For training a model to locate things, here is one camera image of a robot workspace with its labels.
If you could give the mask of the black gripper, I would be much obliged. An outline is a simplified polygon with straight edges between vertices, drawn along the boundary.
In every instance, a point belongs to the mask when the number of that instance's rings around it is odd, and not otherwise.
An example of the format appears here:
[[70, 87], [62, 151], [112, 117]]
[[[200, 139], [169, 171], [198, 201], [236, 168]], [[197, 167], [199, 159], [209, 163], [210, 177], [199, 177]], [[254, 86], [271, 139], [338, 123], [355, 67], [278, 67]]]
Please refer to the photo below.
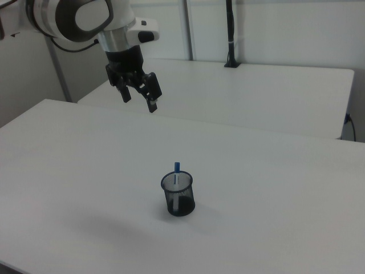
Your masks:
[[155, 73], [145, 74], [143, 71], [143, 55], [140, 46], [132, 46], [128, 50], [106, 52], [109, 64], [106, 71], [111, 86], [116, 86], [124, 103], [131, 100], [128, 85], [136, 86], [136, 90], [146, 100], [148, 110], [157, 110], [157, 100], [162, 91]]

